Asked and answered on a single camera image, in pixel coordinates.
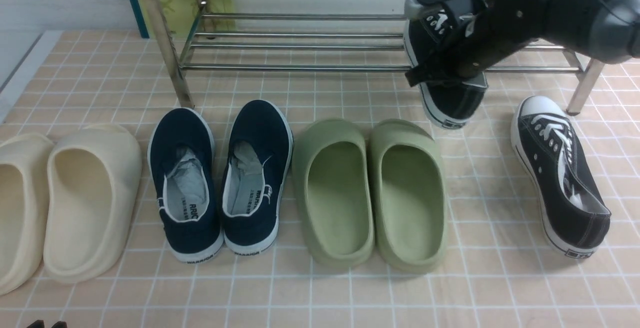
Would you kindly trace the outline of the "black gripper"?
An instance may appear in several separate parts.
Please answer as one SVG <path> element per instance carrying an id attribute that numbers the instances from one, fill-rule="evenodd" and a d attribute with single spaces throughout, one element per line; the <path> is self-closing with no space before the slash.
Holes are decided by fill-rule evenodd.
<path id="1" fill-rule="evenodd" d="M 452 60 L 425 63 L 409 57 L 404 77 L 410 87 L 451 88 L 518 52 L 544 32 L 547 0 L 416 0 L 418 25 L 455 30 Z"/>

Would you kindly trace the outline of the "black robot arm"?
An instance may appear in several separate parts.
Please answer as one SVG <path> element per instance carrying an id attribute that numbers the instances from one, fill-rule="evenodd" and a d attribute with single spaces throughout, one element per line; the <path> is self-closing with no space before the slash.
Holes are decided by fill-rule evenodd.
<path id="1" fill-rule="evenodd" d="M 537 39 L 604 64 L 639 57 L 639 0 L 405 0 L 404 16 L 443 12 L 450 32 L 425 43 L 405 77 L 418 84 L 461 84 Z"/>

